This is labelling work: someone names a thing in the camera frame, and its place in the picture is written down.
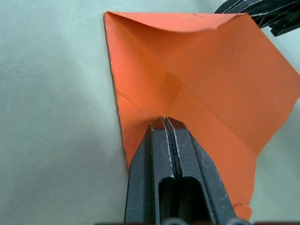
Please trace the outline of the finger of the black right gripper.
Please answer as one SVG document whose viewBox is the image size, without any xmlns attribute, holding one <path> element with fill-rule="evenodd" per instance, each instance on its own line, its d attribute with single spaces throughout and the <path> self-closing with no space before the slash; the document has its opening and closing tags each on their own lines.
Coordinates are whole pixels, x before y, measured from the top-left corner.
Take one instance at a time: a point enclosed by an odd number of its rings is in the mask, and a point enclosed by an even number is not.
<svg viewBox="0 0 300 225">
<path fill-rule="evenodd" d="M 261 0 L 248 13 L 261 29 L 270 27 L 275 37 L 300 27 L 298 0 Z"/>
<path fill-rule="evenodd" d="M 248 9 L 248 7 L 248 0 L 227 0 L 215 11 L 215 14 L 252 14 L 251 10 Z"/>
</svg>

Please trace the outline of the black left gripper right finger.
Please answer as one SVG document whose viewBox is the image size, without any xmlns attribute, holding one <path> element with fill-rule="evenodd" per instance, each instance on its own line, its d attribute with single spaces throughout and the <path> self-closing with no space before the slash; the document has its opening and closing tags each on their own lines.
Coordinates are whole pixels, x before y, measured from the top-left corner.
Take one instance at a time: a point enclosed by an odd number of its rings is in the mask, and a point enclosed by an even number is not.
<svg viewBox="0 0 300 225">
<path fill-rule="evenodd" d="M 165 120 L 180 183 L 178 216 L 187 223 L 228 223 L 236 217 L 215 163 L 182 122 Z"/>
</svg>

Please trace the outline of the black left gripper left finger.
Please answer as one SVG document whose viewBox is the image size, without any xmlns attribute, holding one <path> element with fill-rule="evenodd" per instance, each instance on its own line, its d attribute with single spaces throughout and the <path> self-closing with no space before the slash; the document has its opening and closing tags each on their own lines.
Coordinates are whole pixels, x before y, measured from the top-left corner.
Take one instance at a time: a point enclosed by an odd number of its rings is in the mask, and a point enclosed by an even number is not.
<svg viewBox="0 0 300 225">
<path fill-rule="evenodd" d="M 130 163 L 125 223 L 160 223 L 159 184 L 174 178 L 163 117 L 151 122 Z"/>
</svg>

